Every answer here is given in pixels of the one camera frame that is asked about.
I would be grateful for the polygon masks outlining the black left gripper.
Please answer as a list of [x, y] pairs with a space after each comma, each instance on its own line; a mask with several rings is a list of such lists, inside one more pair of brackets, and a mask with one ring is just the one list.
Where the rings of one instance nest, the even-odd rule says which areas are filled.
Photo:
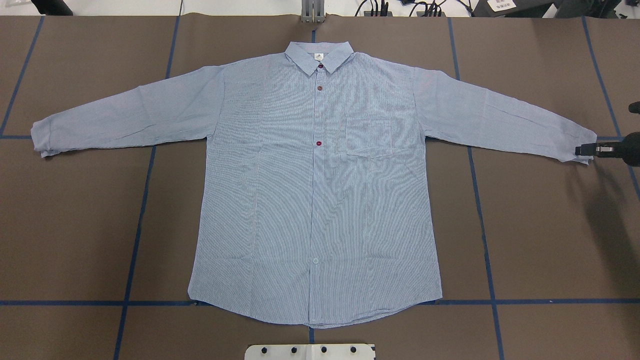
[[576, 157], [621, 158], [631, 167], [640, 166], [640, 141], [623, 140], [615, 143], [586, 143], [574, 148]]

